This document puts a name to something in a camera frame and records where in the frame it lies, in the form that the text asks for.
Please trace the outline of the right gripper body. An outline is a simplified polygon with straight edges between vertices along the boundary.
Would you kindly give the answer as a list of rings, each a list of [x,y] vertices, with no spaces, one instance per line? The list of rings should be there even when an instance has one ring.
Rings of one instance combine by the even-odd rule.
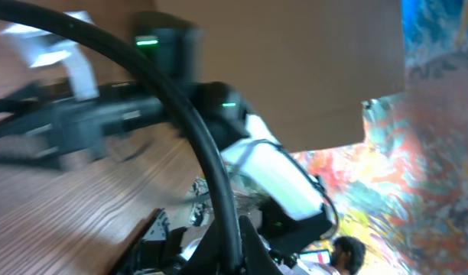
[[[126,137],[141,128],[169,121],[161,101],[136,81],[109,83],[99,94],[80,101],[67,81],[40,87],[50,121],[44,132],[49,151],[61,157],[86,150],[92,160],[108,155],[106,138]]]

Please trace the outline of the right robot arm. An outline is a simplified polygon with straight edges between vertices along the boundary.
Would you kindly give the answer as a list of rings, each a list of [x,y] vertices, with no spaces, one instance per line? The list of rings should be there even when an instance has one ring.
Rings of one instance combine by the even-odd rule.
[[[197,27],[173,15],[145,11],[135,16],[134,44],[187,94],[235,175],[257,183],[268,202],[261,204],[260,235],[287,254],[335,235],[339,219],[321,180],[310,175],[278,142],[240,94],[222,82],[193,77]],[[137,82],[96,85],[89,62],[74,42],[49,31],[11,24],[13,37],[33,67],[63,62],[71,93],[51,95],[35,85],[12,93],[18,112],[0,125],[0,138],[30,131],[43,134],[51,158],[88,150],[104,158],[104,140],[169,121],[156,96]]]

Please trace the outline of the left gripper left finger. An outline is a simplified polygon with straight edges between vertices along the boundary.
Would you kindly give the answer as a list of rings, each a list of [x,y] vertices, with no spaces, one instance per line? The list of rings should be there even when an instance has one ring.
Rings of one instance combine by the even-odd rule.
[[[219,275],[222,271],[221,263],[222,248],[218,225],[214,220],[178,275]]]

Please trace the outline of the black USB cable blue plug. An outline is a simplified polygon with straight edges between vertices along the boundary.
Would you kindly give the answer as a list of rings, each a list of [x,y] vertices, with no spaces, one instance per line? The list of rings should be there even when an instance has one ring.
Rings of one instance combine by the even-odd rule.
[[[27,2],[0,1],[0,20],[40,28],[74,40],[114,61],[155,92],[187,136],[210,190],[219,241],[219,269],[238,274],[242,239],[229,177],[215,142],[193,104],[134,48],[95,25]]]

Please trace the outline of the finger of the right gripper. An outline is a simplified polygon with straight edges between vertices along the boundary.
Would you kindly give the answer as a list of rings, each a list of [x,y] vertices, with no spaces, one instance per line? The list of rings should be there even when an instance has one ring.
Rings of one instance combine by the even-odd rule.
[[[22,136],[24,138],[43,135],[50,137],[54,129],[50,105],[58,99],[66,97],[64,82],[42,86],[38,82],[9,93],[0,99],[0,113],[10,116],[0,121],[0,138],[7,136]],[[60,168],[58,153],[51,150],[42,151],[33,157],[0,154],[0,165]]]

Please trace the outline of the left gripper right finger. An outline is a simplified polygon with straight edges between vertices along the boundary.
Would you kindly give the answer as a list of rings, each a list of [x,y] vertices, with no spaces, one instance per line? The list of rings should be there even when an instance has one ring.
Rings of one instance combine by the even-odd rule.
[[[282,275],[247,216],[239,217],[246,275]]]

